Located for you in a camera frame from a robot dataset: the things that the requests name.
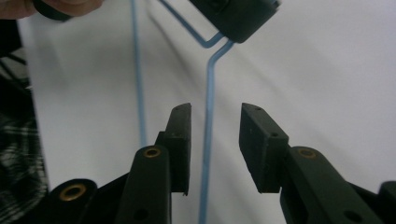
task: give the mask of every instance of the plaid shirt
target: plaid shirt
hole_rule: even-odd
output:
[[[0,223],[11,223],[47,193],[35,119],[0,123]]]

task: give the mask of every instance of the blue wire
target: blue wire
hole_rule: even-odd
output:
[[[194,39],[205,49],[209,49],[212,48],[213,46],[215,46],[222,38],[223,35],[221,33],[217,33],[215,34],[211,39],[209,40],[205,40],[203,37],[201,37],[198,32],[196,32],[194,30],[194,28],[192,28],[192,26],[186,21],[184,20],[184,18],[182,16],[180,16],[180,14],[177,13],[176,10],[174,10],[165,0],[159,0],[164,7],[166,7],[168,9],[168,11],[174,15],[174,17],[176,17],[176,19],[181,23],[182,26],[184,26],[184,28],[186,28],[187,31],[189,31],[189,33],[192,35],[192,37],[194,37]]]
[[[147,146],[146,136],[146,117],[145,117],[145,102],[143,94],[143,78],[140,63],[140,49],[139,49],[139,38],[138,38],[138,27],[137,27],[137,14],[136,14],[136,3],[131,0],[132,10],[132,30],[134,33],[134,72],[136,75],[136,95],[137,95],[137,113],[139,117],[139,132],[140,132],[140,146]]]
[[[205,114],[205,139],[204,158],[201,177],[201,198],[199,207],[199,224],[206,223],[207,195],[209,189],[210,154],[212,148],[213,116],[215,104],[215,64],[233,46],[233,41],[228,40],[215,54],[210,57],[207,63],[206,81],[206,114]]]

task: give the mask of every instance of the bent blue wire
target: bent blue wire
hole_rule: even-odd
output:
[[[184,20],[180,14],[177,13],[177,11],[172,8],[165,0],[159,0],[166,9],[181,23],[181,25],[186,28],[186,30],[194,37],[194,39],[205,49],[212,48],[215,46],[222,38],[223,35],[221,33],[215,34],[211,39],[205,40],[203,37],[201,37],[198,32],[192,28],[192,26]]]
[[[140,146],[147,146],[146,137],[146,116],[145,116],[145,102],[143,94],[143,78],[140,63],[140,49],[138,39],[138,27],[137,27],[137,14],[136,14],[136,3],[131,0],[132,10],[132,30],[134,33],[134,72],[136,75],[136,96],[137,96],[137,113],[139,117],[139,132],[140,132]]]
[[[207,63],[207,81],[206,81],[206,113],[205,113],[205,139],[204,139],[204,156],[201,177],[201,196],[199,206],[199,224],[206,223],[207,211],[207,195],[209,188],[209,171],[210,171],[210,156],[212,148],[212,130],[213,130],[213,116],[215,104],[215,64],[227,53],[233,46],[233,41],[228,40],[227,43],[221,47],[215,54],[210,57]]]

